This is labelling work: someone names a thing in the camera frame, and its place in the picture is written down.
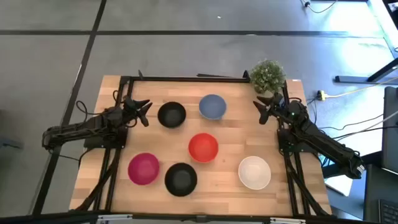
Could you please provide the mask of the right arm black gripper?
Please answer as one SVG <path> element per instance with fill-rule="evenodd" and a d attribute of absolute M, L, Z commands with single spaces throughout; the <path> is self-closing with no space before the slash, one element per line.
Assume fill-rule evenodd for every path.
<path fill-rule="evenodd" d="M 271 113 L 277 117 L 282 118 L 284 120 L 292 120 L 292 113 L 289 111 L 289 107 L 284 100 L 284 97 L 275 96 L 273 97 L 263 97 L 257 96 L 257 99 L 262 102 L 258 103 L 256 101 L 253 102 L 254 106 L 257 108 L 260 113 L 259 124 L 266 124 L 269 119 L 269 112 L 266 105 L 271 105 Z"/>

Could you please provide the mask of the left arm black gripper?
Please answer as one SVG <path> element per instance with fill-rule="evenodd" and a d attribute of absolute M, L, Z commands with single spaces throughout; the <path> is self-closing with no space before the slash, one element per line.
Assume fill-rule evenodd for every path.
<path fill-rule="evenodd" d="M 151 106 L 152 103 L 150 102 L 150 100 L 142 100 L 142 101 L 134 100 L 133 105 L 124 104 L 123 121 L 132 121 L 133 119 L 139 118 L 141 123 L 145 127 L 148 127 L 149 121 L 146 117 L 146 114 Z"/>

